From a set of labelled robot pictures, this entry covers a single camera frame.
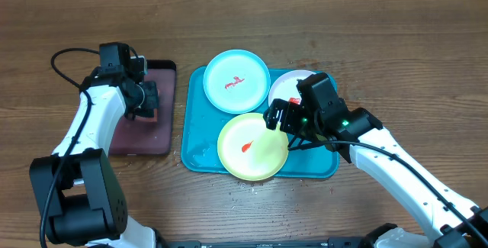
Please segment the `light blue plate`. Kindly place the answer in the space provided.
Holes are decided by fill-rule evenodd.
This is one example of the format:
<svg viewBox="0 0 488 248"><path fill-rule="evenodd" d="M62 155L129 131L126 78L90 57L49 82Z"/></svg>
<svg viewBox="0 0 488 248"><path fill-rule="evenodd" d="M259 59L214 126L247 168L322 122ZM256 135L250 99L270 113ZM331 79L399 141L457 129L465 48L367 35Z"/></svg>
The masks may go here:
<svg viewBox="0 0 488 248"><path fill-rule="evenodd" d="M229 114L255 110L268 97L271 76L265 62L248 50L227 50L207 65L203 89L209 102Z"/></svg>

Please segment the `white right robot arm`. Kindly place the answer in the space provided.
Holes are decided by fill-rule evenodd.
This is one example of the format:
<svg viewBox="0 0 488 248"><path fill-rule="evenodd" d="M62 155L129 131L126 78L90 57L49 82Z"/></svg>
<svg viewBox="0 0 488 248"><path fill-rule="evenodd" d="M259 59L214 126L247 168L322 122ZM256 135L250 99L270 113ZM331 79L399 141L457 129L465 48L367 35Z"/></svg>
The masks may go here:
<svg viewBox="0 0 488 248"><path fill-rule="evenodd" d="M487 210L459 195L412 158L388 129L363 108L343 99L295 103L275 99L263 114L270 130L293 139L289 150L326 147L380 183L415 219L422 234L384 224L361 247L485 247Z"/></svg>

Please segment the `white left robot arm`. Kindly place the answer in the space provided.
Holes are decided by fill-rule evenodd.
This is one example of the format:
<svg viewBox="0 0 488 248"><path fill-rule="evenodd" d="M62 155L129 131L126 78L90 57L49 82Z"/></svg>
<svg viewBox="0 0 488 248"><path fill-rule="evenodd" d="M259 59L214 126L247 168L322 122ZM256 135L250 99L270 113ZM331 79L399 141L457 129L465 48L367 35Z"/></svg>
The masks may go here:
<svg viewBox="0 0 488 248"><path fill-rule="evenodd" d="M147 108L154 82L117 66L95 68L79 85L79 109L63 141L29 170L40 212L40 245L165 247L160 233L135 221L108 151L118 121Z"/></svg>

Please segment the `red sponge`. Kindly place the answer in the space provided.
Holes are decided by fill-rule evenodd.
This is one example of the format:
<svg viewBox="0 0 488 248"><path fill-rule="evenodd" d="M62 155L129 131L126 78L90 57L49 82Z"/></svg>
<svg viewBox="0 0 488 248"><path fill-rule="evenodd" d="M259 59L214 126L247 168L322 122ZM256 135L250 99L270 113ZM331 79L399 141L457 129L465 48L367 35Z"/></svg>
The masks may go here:
<svg viewBox="0 0 488 248"><path fill-rule="evenodd" d="M153 112L153 116L152 117L135 116L134 117L134 120L135 121L144 122L144 123L156 123L158 121L157 115L158 115L157 110L155 110Z"/></svg>

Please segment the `yellow plate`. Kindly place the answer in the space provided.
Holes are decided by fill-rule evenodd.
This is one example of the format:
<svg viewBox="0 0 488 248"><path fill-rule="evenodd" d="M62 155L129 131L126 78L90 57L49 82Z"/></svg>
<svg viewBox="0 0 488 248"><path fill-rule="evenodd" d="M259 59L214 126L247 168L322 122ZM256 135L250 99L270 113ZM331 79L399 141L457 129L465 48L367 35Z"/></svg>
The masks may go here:
<svg viewBox="0 0 488 248"><path fill-rule="evenodd" d="M240 114L228 121L217 139L217 155L231 175L250 182L268 179L288 157L288 138L269 130L259 113Z"/></svg>

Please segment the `dark tray with red water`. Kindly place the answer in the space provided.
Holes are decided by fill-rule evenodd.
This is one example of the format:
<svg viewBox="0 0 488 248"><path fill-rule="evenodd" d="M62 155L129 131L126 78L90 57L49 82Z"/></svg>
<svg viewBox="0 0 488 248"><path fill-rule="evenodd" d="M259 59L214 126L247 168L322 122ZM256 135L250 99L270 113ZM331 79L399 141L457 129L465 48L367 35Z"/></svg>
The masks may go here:
<svg viewBox="0 0 488 248"><path fill-rule="evenodd" d="M176 64L171 60L149 60L147 81L154 81L159 106L153 118L122 117L115 128L111 155L162 155L171 149L176 91Z"/></svg>

